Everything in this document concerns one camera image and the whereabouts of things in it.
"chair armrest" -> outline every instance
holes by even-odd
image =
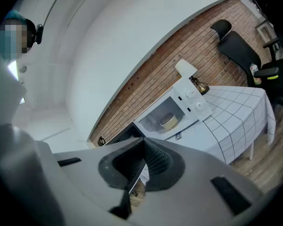
[[[254,78],[267,78],[269,79],[269,77],[274,77],[277,76],[279,74],[279,68],[275,67],[275,68],[270,68],[270,69],[263,69],[263,70],[258,70],[254,73]]]
[[[277,42],[279,42],[278,38],[272,39],[272,40],[268,41],[267,43],[263,44],[263,48],[267,48],[269,46],[272,46]]]

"table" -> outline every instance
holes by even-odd
[[[236,86],[210,86],[203,96],[213,114],[197,121],[167,139],[183,146],[198,149],[229,164],[251,146],[267,126],[267,143],[275,136],[275,115],[263,89]],[[141,180],[149,180],[145,169]]]

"table leg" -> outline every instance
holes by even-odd
[[[254,142],[250,145],[250,160],[253,159],[254,154]]]

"wooden floor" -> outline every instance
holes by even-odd
[[[275,118],[277,125],[274,142],[267,145],[267,134],[262,133],[255,140],[251,161],[249,147],[230,164],[239,173],[253,181],[264,193],[283,182],[283,107],[277,106]],[[138,193],[137,197],[130,195],[132,209],[135,210],[145,196],[145,187],[139,180],[133,190]]]

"black office chair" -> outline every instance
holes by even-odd
[[[276,60],[273,49],[273,45],[278,42],[278,39],[270,40],[263,45],[263,48],[269,48],[272,61],[261,66],[259,55],[237,32],[230,31],[232,25],[229,21],[218,20],[210,28],[214,29],[220,38],[218,49],[245,71],[248,86],[263,88],[273,108],[276,104],[283,106],[281,98],[283,97],[283,59]],[[250,71],[252,63],[257,65],[259,69],[254,73],[254,77],[262,80],[260,85],[256,85],[254,82]]]

